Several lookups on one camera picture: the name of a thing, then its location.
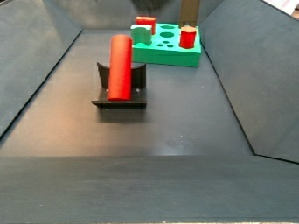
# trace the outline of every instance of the bin floor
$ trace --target bin floor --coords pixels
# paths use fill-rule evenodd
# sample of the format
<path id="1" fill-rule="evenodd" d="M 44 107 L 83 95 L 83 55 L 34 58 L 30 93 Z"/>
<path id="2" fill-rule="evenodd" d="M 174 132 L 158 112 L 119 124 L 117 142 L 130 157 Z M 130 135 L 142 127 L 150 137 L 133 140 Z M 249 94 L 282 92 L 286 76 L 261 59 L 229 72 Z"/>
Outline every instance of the bin floor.
<path id="1" fill-rule="evenodd" d="M 147 66 L 147 108 L 100 109 L 98 62 L 127 31 L 84 31 L 7 133 L 0 156 L 251 155 L 206 52 Z"/>

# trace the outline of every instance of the red object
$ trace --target red object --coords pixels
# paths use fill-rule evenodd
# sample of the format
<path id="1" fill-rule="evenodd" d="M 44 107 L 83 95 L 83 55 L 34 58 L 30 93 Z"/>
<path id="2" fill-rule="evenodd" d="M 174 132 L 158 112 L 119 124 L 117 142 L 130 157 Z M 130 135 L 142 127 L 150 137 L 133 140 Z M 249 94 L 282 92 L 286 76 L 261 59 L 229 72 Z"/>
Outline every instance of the red object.
<path id="1" fill-rule="evenodd" d="M 110 101 L 131 100 L 133 39 L 117 35 L 111 39 L 108 94 Z"/>
<path id="2" fill-rule="evenodd" d="M 190 49 L 194 48 L 194 42 L 197 38 L 197 28 L 185 26 L 182 28 L 181 47 Z"/>
<path id="3" fill-rule="evenodd" d="M 155 35 L 155 17 L 137 17 L 135 23 L 138 25 L 151 25 L 153 26 L 153 35 Z"/>

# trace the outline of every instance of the gray wall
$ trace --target gray wall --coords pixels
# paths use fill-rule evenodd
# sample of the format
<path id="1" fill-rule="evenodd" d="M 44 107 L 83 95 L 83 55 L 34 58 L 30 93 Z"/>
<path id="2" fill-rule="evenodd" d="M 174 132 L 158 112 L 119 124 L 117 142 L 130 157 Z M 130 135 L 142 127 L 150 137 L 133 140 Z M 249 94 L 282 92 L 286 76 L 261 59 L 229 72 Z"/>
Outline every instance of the gray wall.
<path id="1" fill-rule="evenodd" d="M 0 5 L 0 136 L 79 33 L 51 0 Z"/>
<path id="2" fill-rule="evenodd" d="M 299 22 L 259 0 L 225 0 L 201 29 L 257 154 L 299 162 Z"/>
<path id="3" fill-rule="evenodd" d="M 199 22 L 223 0 L 201 0 Z M 87 30 L 129 30 L 137 16 L 158 18 L 159 23 L 178 23 L 182 0 L 54 0 Z"/>

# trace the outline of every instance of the green pegboard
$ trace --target green pegboard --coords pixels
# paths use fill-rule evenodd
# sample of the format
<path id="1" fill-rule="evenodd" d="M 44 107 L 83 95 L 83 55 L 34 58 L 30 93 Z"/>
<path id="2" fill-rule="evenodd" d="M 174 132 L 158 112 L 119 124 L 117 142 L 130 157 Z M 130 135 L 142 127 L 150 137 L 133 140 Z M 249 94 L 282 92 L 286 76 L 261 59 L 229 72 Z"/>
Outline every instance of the green pegboard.
<path id="1" fill-rule="evenodd" d="M 179 47 L 182 30 L 178 24 L 157 24 L 153 44 L 134 45 L 134 62 L 198 67 L 202 56 L 199 27 L 193 49 Z"/>

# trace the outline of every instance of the hole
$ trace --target hole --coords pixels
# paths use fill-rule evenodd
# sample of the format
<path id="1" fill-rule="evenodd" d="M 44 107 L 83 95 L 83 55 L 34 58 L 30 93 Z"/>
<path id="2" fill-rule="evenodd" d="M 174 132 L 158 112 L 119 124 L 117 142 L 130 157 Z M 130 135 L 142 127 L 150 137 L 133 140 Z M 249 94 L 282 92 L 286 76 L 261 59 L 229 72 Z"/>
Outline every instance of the hole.
<path id="1" fill-rule="evenodd" d="M 161 36 L 163 37 L 163 38 L 173 38 L 174 37 L 174 34 L 171 33 L 171 32 L 169 32 L 169 31 L 166 31 L 166 32 L 162 32 L 161 33 Z"/>
<path id="2" fill-rule="evenodd" d="M 167 30 L 171 30 L 171 29 L 174 29 L 175 27 L 167 24 L 167 25 L 163 25 L 162 28 L 163 28 L 163 29 L 167 29 Z"/>

